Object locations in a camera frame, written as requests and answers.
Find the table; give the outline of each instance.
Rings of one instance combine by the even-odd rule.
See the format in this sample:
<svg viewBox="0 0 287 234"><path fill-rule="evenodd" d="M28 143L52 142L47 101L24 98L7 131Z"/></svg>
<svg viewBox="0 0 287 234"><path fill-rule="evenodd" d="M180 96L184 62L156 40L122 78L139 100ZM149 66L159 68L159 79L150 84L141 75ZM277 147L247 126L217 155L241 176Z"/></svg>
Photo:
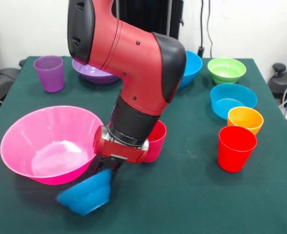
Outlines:
<svg viewBox="0 0 287 234"><path fill-rule="evenodd" d="M0 109L0 141L20 117L53 105L75 105L108 123L122 82L101 87L78 76L64 57L65 88L43 91L29 57ZM124 164L111 199L86 217L55 201L64 186L16 175L0 158L0 234L239 234L287 233L287 122L254 60L239 84L258 96L265 119L245 168L230 174L217 164L218 132L226 121L211 110L214 84L203 59L192 84L180 90L161 120L168 133L153 164Z"/></svg>

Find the pink bowl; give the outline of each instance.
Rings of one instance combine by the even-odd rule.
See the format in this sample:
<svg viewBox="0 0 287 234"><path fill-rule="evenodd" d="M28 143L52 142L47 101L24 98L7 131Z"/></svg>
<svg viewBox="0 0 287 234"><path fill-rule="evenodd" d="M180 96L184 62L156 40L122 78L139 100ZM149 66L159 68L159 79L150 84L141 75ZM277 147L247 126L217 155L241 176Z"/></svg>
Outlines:
<svg viewBox="0 0 287 234"><path fill-rule="evenodd" d="M60 185L81 176L93 158L94 135L102 125L92 112L53 106L15 122L0 144L4 164L43 184Z"/></svg>

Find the blue bowl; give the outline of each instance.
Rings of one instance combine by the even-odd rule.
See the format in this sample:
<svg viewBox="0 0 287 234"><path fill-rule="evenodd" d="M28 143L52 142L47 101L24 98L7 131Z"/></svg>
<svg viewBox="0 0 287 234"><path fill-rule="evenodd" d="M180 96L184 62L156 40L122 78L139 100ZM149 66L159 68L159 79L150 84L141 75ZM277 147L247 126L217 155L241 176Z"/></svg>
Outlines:
<svg viewBox="0 0 287 234"><path fill-rule="evenodd" d="M110 197L111 171L105 170L61 192L57 201L82 216L106 204Z"/></svg>
<svg viewBox="0 0 287 234"><path fill-rule="evenodd" d="M254 108L256 94L239 84L220 84L211 90L212 109L220 118L227 119L228 112L237 106Z"/></svg>
<svg viewBox="0 0 287 234"><path fill-rule="evenodd" d="M182 78L178 89L182 89L190 84L198 75L202 66L203 63L201 58L197 54L187 51L187 63L184 71L184 77Z"/></svg>

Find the bowl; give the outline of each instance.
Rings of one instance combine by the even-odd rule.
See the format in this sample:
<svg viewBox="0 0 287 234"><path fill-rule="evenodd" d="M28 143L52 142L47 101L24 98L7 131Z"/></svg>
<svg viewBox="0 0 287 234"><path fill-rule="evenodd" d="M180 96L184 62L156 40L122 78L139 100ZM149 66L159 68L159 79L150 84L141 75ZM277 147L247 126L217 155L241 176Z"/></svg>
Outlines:
<svg viewBox="0 0 287 234"><path fill-rule="evenodd" d="M255 93L239 84L220 84L211 90L212 109L222 119L227 119L228 112L234 107L254 108L256 104Z"/></svg>
<svg viewBox="0 0 287 234"><path fill-rule="evenodd" d="M256 135L264 124L263 116L256 110L238 106L228 112L227 125L240 126Z"/></svg>
<svg viewBox="0 0 287 234"><path fill-rule="evenodd" d="M105 170L61 192L57 201L71 211L85 216L103 206L110 198L111 170Z"/></svg>
<svg viewBox="0 0 287 234"><path fill-rule="evenodd" d="M202 60L201 58L192 51L187 51L187 62L184 71L184 76L181 80L178 89L182 89L190 84L194 78L198 75L202 68Z"/></svg>
<svg viewBox="0 0 287 234"><path fill-rule="evenodd" d="M7 130L0 155L21 176L42 184L65 184L81 176L94 159L94 135L102 124L83 108L43 108L23 116Z"/></svg>
<svg viewBox="0 0 287 234"><path fill-rule="evenodd" d="M207 68L216 84L236 83L246 73L246 66L233 58L212 59Z"/></svg>
<svg viewBox="0 0 287 234"><path fill-rule="evenodd" d="M72 66L85 80L97 84L97 85L108 85L113 84L120 78L110 73L99 70L90 65L83 65L76 60L72 60Z"/></svg>

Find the cup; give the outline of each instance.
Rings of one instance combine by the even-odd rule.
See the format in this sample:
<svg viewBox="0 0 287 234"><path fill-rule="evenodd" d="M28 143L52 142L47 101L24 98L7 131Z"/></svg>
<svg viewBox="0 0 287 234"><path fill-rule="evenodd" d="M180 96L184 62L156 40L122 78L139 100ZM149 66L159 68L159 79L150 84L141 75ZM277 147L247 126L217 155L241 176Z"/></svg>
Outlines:
<svg viewBox="0 0 287 234"><path fill-rule="evenodd" d="M254 135L259 132L263 123L263 116L258 111L249 107L239 106L232 108L228 112L228 126L240 126L246 128Z"/></svg>
<svg viewBox="0 0 287 234"><path fill-rule="evenodd" d="M35 60L34 67L46 92L55 93L63 89L63 60L58 56L44 56Z"/></svg>
<svg viewBox="0 0 287 234"><path fill-rule="evenodd" d="M248 129L240 126L224 127L219 133L219 166L227 172L241 171L256 145L256 136Z"/></svg>
<svg viewBox="0 0 287 234"><path fill-rule="evenodd" d="M166 137L166 126L162 121L158 120L152 132L148 136L149 149L146 157L143 160L144 162L154 162L155 160L158 159L162 151L165 137Z"/></svg>

